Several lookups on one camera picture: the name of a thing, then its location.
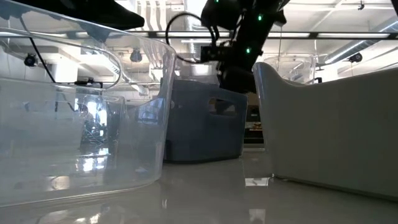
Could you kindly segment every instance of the black cord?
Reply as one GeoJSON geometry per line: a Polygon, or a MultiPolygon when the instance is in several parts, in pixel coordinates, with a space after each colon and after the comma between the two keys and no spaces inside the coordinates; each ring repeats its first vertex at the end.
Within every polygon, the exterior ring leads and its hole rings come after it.
{"type": "Polygon", "coordinates": [[[213,26],[214,33],[216,34],[216,41],[220,38],[220,32],[218,31],[217,26],[213,26]]]}
{"type": "MultiPolygon", "coordinates": [[[[166,31],[165,31],[166,44],[169,45],[169,46],[171,46],[170,45],[170,40],[169,40],[170,27],[171,27],[172,23],[176,19],[178,19],[179,17],[182,17],[182,16],[192,16],[192,17],[198,19],[199,21],[201,21],[199,16],[197,16],[195,14],[192,14],[192,13],[189,13],[189,12],[181,12],[180,14],[177,14],[177,15],[173,16],[173,18],[167,24],[166,31]]],[[[216,47],[217,46],[217,44],[216,44],[217,39],[216,39],[216,36],[215,36],[214,32],[212,31],[211,27],[207,27],[206,26],[206,28],[209,30],[210,35],[211,35],[211,46],[216,47]]],[[[188,63],[201,63],[201,62],[193,62],[191,60],[187,60],[187,59],[179,56],[178,54],[177,54],[177,58],[182,60],[182,61],[184,61],[184,62],[188,62],[188,63]]]]}
{"type": "MultiPolygon", "coordinates": [[[[24,19],[23,19],[22,17],[20,17],[19,20],[20,20],[20,22],[21,22],[23,28],[25,29],[25,31],[28,32],[28,33],[30,33],[29,30],[28,30],[27,27],[26,27],[26,24],[25,24],[25,22],[24,22],[24,19]]],[[[55,80],[54,80],[54,77],[51,75],[51,72],[50,72],[49,68],[48,68],[47,65],[44,63],[44,60],[43,60],[43,58],[42,58],[42,56],[41,56],[39,50],[37,49],[37,46],[36,46],[35,42],[33,41],[33,38],[29,37],[29,40],[30,40],[30,42],[32,43],[33,48],[35,49],[36,54],[37,54],[37,56],[38,56],[39,59],[40,59],[40,62],[42,62],[45,71],[47,72],[47,74],[48,74],[49,77],[51,78],[51,81],[52,81],[53,83],[56,83],[55,80]]],[[[70,102],[68,102],[66,96],[65,96],[64,94],[62,94],[62,96],[63,96],[63,99],[68,103],[69,108],[74,112],[75,109],[74,109],[74,107],[70,104],[70,102]]],[[[55,102],[55,112],[57,112],[57,111],[58,111],[58,102],[55,102]]]]}
{"type": "MultiPolygon", "coordinates": [[[[28,31],[28,29],[27,29],[27,27],[26,27],[26,24],[25,24],[23,18],[20,17],[19,20],[20,20],[20,22],[21,22],[23,28],[26,30],[26,32],[29,33],[29,31],[28,31]]],[[[51,75],[51,72],[50,72],[49,68],[48,68],[47,65],[44,63],[44,60],[43,60],[43,58],[42,58],[42,56],[41,56],[39,50],[37,49],[37,46],[36,46],[35,42],[33,41],[33,38],[29,37],[29,40],[30,40],[30,42],[32,43],[33,48],[35,49],[36,54],[37,54],[37,56],[38,56],[39,59],[40,59],[40,62],[42,62],[43,67],[44,67],[44,70],[45,70],[45,71],[47,72],[47,74],[49,75],[51,81],[52,81],[53,83],[55,83],[54,77],[51,75]]]]}

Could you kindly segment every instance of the gray container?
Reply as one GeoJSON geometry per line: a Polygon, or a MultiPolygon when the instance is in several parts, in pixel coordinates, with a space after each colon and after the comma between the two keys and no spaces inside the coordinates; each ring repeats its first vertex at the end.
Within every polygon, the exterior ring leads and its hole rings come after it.
{"type": "Polygon", "coordinates": [[[197,163],[239,157],[247,106],[246,95],[175,80],[164,160],[197,163]]]}

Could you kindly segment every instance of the handle cutout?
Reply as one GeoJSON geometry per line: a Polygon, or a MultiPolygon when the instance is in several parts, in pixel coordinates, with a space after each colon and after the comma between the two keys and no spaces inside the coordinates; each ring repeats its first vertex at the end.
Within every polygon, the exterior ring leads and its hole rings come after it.
{"type": "Polygon", "coordinates": [[[237,114],[235,105],[232,102],[210,98],[208,103],[209,113],[212,115],[221,115],[235,117],[237,114]]]}

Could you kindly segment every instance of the white plastic bin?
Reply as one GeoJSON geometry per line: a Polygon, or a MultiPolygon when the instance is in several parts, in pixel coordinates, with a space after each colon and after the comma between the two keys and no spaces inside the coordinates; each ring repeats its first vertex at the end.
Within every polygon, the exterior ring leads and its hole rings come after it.
{"type": "MultiPolygon", "coordinates": [[[[0,39],[6,44],[0,47],[5,65],[0,69],[5,77],[0,78],[0,206],[133,189],[157,180],[175,51],[156,40],[1,1],[0,14],[7,12],[10,19],[0,17],[0,39]],[[20,12],[27,30],[15,18],[20,12]],[[99,78],[110,71],[116,84],[94,89],[48,83],[40,79],[45,72],[28,78],[27,72],[42,67],[25,68],[18,58],[25,54],[16,50],[31,47],[27,36],[49,58],[49,67],[64,66],[52,56],[67,52],[67,58],[60,57],[71,67],[96,65],[99,78]],[[7,43],[18,47],[12,50],[7,43]],[[130,61],[133,49],[141,49],[141,62],[130,61]],[[77,61],[93,55],[85,64],[77,61]]],[[[63,67],[53,75],[56,81],[59,74],[76,80],[72,70],[63,67]],[[62,73],[68,69],[71,77],[62,73]]]]}

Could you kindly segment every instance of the security camera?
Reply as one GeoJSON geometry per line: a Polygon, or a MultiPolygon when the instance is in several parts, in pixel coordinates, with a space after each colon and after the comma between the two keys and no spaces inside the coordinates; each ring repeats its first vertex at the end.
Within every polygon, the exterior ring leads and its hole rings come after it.
{"type": "Polygon", "coordinates": [[[36,54],[27,54],[24,64],[30,68],[36,67],[39,64],[36,54]]]}
{"type": "Polygon", "coordinates": [[[348,60],[349,62],[353,63],[353,62],[361,62],[363,59],[361,53],[356,53],[353,56],[349,57],[348,60]]]}
{"type": "Polygon", "coordinates": [[[142,61],[142,54],[140,49],[133,49],[130,55],[130,61],[132,62],[140,62],[142,61]]]}

